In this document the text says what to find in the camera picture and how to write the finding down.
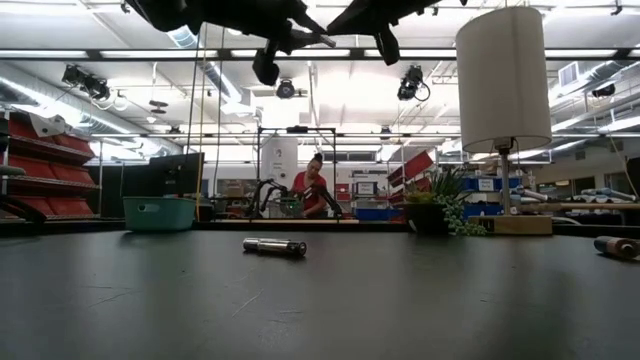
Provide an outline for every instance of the person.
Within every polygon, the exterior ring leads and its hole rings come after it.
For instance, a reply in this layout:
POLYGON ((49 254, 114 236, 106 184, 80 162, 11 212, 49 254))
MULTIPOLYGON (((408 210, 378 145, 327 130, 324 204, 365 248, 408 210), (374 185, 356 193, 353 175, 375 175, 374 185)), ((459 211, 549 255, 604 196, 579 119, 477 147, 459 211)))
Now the person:
MULTIPOLYGON (((322 154, 318 153, 313 156, 313 159, 309 161, 307 170, 300 172, 293 180, 293 186, 291 190, 294 193, 303 194, 312 185, 327 187, 327 181, 320 175, 322 169, 322 154)), ((323 215, 326 216, 324 211, 327 202, 317 193, 312 193, 304 199, 304 211, 303 216, 306 218, 318 218, 323 215)))

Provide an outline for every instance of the plant pot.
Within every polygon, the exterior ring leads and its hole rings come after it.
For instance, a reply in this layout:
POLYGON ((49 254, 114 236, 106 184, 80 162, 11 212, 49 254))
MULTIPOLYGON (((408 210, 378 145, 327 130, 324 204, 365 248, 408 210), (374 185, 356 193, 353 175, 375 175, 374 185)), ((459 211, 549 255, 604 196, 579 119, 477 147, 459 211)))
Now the plant pot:
POLYGON ((444 209, 440 204, 405 204, 405 219, 418 234, 447 235, 449 225, 444 220, 444 209))

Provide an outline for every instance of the teal plastic bin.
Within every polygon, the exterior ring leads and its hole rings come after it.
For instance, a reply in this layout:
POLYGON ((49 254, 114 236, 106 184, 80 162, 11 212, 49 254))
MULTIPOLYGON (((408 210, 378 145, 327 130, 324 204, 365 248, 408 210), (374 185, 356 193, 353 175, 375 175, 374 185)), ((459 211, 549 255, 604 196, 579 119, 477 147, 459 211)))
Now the teal plastic bin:
POLYGON ((125 197, 124 219, 131 231, 180 231, 191 228, 196 201, 183 198, 125 197))

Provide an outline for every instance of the black tabletop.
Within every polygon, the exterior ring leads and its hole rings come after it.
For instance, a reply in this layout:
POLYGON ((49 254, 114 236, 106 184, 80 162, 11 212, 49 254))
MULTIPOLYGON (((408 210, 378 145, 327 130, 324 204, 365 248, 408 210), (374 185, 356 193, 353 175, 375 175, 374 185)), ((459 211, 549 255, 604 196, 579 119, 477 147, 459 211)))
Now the black tabletop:
POLYGON ((638 359, 639 275, 571 237, 3 240, 0 359, 638 359))

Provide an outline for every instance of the red shirt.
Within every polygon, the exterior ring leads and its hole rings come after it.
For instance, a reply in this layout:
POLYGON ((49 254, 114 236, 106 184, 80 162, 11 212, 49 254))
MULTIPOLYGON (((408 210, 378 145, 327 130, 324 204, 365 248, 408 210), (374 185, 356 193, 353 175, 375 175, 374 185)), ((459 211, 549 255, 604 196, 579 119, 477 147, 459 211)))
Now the red shirt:
MULTIPOLYGON (((303 171, 303 172, 299 173, 298 175, 296 175, 296 178, 293 179, 293 186, 291 187, 291 190, 293 192, 295 192, 295 193, 304 193, 304 191, 307 190, 307 188, 304 186, 304 177, 305 177, 305 175, 306 175, 306 172, 303 171)), ((318 175, 315 178, 313 183, 315 185, 322 185, 324 187, 327 187, 327 181, 320 175, 318 175)), ((304 200, 304 209, 308 210, 308 209, 314 207, 319 202, 320 202, 320 196, 318 194, 313 194, 308 199, 304 200)))

